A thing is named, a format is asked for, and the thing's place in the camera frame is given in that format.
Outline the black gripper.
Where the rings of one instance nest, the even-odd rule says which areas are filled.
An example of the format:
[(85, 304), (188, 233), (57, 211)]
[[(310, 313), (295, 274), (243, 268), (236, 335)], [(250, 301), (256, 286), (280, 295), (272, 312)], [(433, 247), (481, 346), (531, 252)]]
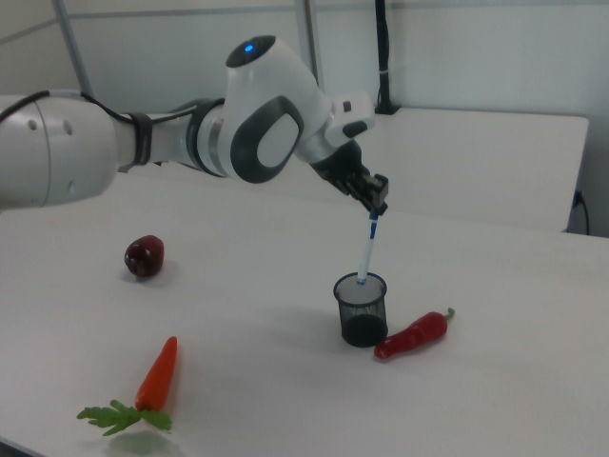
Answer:
[(356, 141), (349, 141), (326, 159), (314, 164), (316, 173), (344, 195), (351, 195), (364, 207), (385, 212), (389, 191), (388, 179), (370, 175), (362, 163), (362, 150)]

